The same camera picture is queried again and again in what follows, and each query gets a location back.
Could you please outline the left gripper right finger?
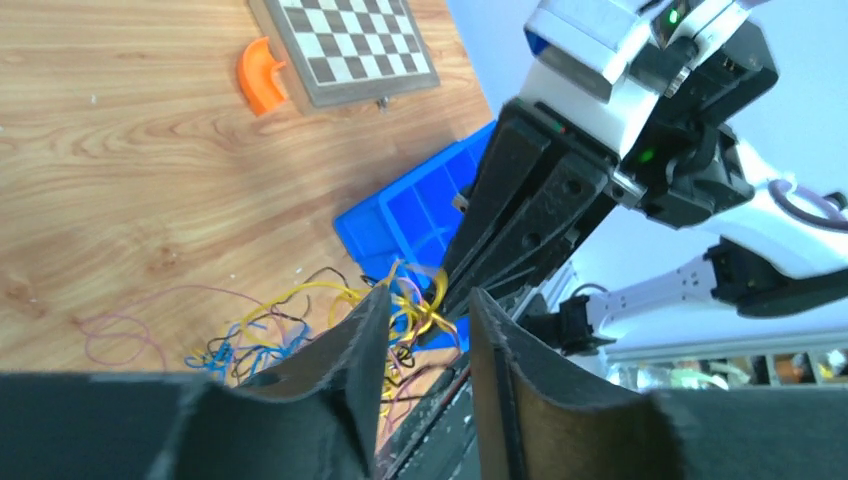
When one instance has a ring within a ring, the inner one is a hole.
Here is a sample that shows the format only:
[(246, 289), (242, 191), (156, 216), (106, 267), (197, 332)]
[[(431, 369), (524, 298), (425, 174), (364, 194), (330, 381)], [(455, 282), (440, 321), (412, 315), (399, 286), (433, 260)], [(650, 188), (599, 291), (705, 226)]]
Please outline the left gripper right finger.
[(470, 295), (473, 417), (486, 479), (843, 479), (843, 388), (614, 385)]

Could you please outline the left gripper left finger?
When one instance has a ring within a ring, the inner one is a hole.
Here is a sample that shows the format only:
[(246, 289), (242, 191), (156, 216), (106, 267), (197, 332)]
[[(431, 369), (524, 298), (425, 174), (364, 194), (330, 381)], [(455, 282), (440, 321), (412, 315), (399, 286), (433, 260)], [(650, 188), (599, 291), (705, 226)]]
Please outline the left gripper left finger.
[(5, 373), (5, 479), (368, 479), (390, 294), (245, 385), (200, 374)]

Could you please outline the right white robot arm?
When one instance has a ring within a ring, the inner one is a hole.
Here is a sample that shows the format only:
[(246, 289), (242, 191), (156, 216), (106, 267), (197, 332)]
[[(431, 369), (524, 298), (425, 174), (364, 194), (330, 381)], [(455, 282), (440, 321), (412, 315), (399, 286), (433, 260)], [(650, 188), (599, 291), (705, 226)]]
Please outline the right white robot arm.
[(534, 61), (505, 104), (428, 296), (449, 319), (471, 294), (548, 280), (617, 206), (716, 246), (655, 278), (576, 293), (524, 327), (566, 354), (730, 309), (795, 316), (847, 296), (847, 201), (775, 170), (729, 128), (778, 70), (749, 1), (543, 1), (524, 32)]

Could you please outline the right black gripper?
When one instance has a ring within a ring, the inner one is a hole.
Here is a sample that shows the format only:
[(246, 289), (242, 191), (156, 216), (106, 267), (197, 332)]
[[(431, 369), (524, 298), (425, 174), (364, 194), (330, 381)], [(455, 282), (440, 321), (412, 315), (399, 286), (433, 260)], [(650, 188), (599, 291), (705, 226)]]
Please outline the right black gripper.
[(606, 149), (608, 195), (675, 228), (754, 198), (730, 117), (778, 78), (750, 1), (543, 1), (534, 62), (501, 110), (442, 260), (446, 305), (538, 286), (566, 215), (566, 130)]

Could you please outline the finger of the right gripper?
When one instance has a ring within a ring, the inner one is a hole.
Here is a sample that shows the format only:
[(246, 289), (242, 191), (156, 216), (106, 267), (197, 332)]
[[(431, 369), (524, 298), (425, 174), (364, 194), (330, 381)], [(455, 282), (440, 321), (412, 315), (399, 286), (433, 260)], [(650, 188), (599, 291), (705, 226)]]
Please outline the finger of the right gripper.
[(442, 313), (464, 315), (473, 288), (501, 298), (556, 270), (567, 231), (602, 195), (609, 173), (574, 152), (524, 161), (488, 153), (442, 262), (449, 276)]

